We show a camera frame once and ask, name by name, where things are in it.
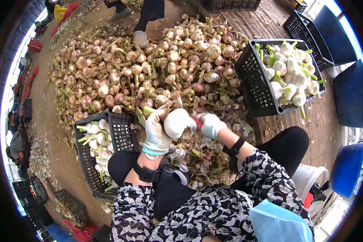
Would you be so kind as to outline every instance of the face mask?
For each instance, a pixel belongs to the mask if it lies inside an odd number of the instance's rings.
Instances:
[[[304,219],[297,214],[277,206],[268,200],[257,206],[245,192],[236,190],[244,196],[250,207],[249,217],[258,242],[312,242],[312,232]]]

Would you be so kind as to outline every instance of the hand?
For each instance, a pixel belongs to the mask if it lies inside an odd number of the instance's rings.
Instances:
[[[215,114],[199,114],[197,118],[202,123],[202,127],[198,132],[214,140],[217,140],[219,130],[227,128],[226,123],[221,121]]]
[[[142,151],[146,154],[159,156],[168,153],[169,145],[172,143],[173,139],[165,133],[164,128],[160,123],[160,116],[162,116],[164,112],[164,109],[156,110],[145,122],[147,138],[142,147]]]

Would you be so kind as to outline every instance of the gray sneaker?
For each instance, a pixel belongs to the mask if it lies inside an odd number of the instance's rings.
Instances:
[[[112,16],[107,18],[107,22],[114,22],[117,21],[123,17],[126,17],[131,14],[131,10],[129,8],[126,8],[124,11],[120,13],[114,13]]]
[[[142,32],[141,30],[135,31],[133,33],[133,44],[138,45],[141,49],[145,50],[149,45],[147,33]]]

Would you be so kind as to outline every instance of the wrist strap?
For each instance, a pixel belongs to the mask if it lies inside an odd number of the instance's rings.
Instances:
[[[244,143],[245,140],[242,137],[239,137],[237,142],[235,142],[235,144],[230,149],[227,148],[227,146],[224,146],[223,152],[225,152],[229,156],[236,156]]]
[[[160,177],[159,170],[151,170],[146,167],[140,167],[136,162],[133,162],[133,170],[139,175],[139,179],[145,182],[158,182]]]

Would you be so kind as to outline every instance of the blue bucket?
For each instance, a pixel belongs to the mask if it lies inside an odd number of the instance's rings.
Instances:
[[[343,146],[336,159],[331,178],[331,188],[349,199],[360,177],[363,163],[363,144]]]
[[[313,23],[323,36],[335,65],[343,65],[358,60],[339,19],[327,6],[321,9]]]
[[[363,128],[363,62],[361,59],[334,78],[333,95],[340,124]]]

